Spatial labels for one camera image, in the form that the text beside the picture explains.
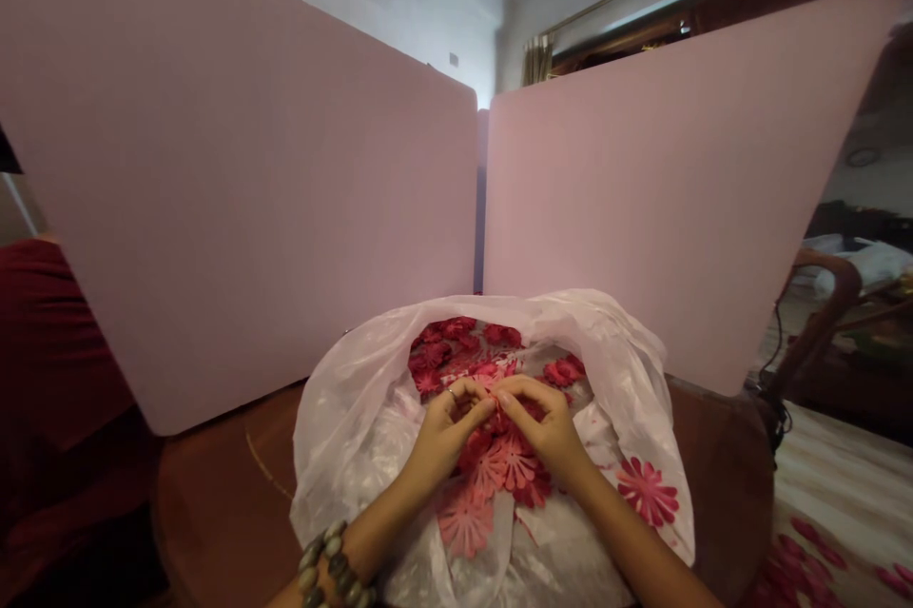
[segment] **pink panel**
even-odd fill
[[[900,0],[821,0],[498,95],[485,293],[612,294],[742,386]]]
[[[157,432],[472,291],[469,88],[298,0],[0,15],[0,119]]]

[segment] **chair backrest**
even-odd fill
[[[830,343],[834,334],[834,326],[847,310],[859,301],[859,293],[863,287],[859,271],[850,261],[812,249],[801,248],[789,271],[789,277],[780,295],[781,299],[786,293],[795,271],[809,265],[817,265],[834,274],[834,291],[824,307],[808,319],[806,328],[789,346],[787,354],[780,362],[780,366],[770,382],[765,383],[765,394],[769,399],[777,402],[783,400],[784,391],[796,373],[806,363],[816,358]]]

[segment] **red cloth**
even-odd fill
[[[7,561],[37,571],[95,523],[142,505],[157,451],[60,247],[26,240],[0,248]]]
[[[65,451],[134,404],[60,246],[0,248],[0,397]]]

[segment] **table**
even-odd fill
[[[751,400],[669,378],[694,505],[697,575],[726,605],[770,545],[773,460]],[[302,386],[198,427],[165,446],[153,496],[156,541],[181,605],[263,606],[295,574],[288,521],[291,436]]]

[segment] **beaded bracelet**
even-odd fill
[[[371,608],[377,600],[378,592],[374,587],[361,586],[359,578],[349,567],[349,559],[342,553],[345,524],[345,520],[334,522],[304,548],[304,555],[298,564],[298,588],[304,595],[301,608],[329,608],[326,595],[317,585],[317,561],[321,559],[321,552],[327,560],[327,571],[336,583],[336,595],[347,608]]]

